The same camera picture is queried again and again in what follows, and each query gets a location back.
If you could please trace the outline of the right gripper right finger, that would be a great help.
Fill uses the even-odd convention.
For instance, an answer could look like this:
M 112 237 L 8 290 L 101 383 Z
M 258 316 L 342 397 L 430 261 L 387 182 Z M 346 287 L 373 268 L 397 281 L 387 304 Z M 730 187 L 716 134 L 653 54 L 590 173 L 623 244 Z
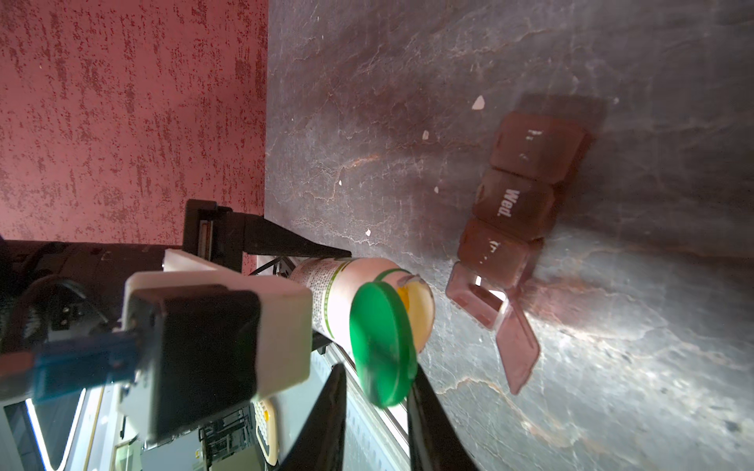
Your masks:
M 420 366 L 408 395 L 408 445 L 412 470 L 478 470 Z

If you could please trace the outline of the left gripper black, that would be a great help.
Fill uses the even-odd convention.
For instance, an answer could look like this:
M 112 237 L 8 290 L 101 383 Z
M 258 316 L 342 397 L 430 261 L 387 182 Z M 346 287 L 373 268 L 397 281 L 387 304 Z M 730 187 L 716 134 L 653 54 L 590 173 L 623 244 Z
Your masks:
M 185 207 L 183 251 L 240 272 L 243 257 L 343 258 L 351 251 L 321 245 L 262 216 L 215 201 L 190 199 Z

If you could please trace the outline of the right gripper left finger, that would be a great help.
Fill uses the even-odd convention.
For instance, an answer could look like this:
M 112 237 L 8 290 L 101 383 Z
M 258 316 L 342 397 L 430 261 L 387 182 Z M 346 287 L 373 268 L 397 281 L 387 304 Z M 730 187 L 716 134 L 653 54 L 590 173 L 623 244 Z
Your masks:
M 347 427 L 347 373 L 332 367 L 312 411 L 278 470 L 343 469 Z

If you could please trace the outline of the white bottle green cap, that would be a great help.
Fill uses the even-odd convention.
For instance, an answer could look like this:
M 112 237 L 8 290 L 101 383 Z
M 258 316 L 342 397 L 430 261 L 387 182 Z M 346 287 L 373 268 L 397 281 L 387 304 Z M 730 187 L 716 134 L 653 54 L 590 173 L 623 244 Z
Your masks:
M 403 402 L 433 330 L 430 286 L 385 258 L 308 259 L 290 279 L 312 291 L 313 329 L 353 359 L 368 400 Z

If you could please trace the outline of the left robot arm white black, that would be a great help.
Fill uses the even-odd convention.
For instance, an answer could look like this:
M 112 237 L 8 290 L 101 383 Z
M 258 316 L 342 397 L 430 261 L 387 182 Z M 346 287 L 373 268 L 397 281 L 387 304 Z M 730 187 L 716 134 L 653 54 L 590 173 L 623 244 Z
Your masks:
M 215 201 L 186 203 L 183 251 L 240 272 L 247 255 L 339 258 L 351 251 L 321 245 L 262 216 Z M 120 325 L 129 276 L 163 266 L 166 245 L 2 241 L 1 401 L 31 396 L 33 354 L 51 333 L 82 337 Z

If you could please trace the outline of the white pill on table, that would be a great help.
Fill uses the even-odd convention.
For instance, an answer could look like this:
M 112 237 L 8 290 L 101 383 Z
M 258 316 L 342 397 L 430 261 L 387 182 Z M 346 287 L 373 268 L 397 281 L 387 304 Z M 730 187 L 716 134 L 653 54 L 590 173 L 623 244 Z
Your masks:
M 475 102 L 473 102 L 471 109 L 473 111 L 481 111 L 481 110 L 483 110 L 485 108 L 485 105 L 486 105 L 486 102 L 485 102 L 484 96 L 483 95 L 479 95 L 475 99 Z

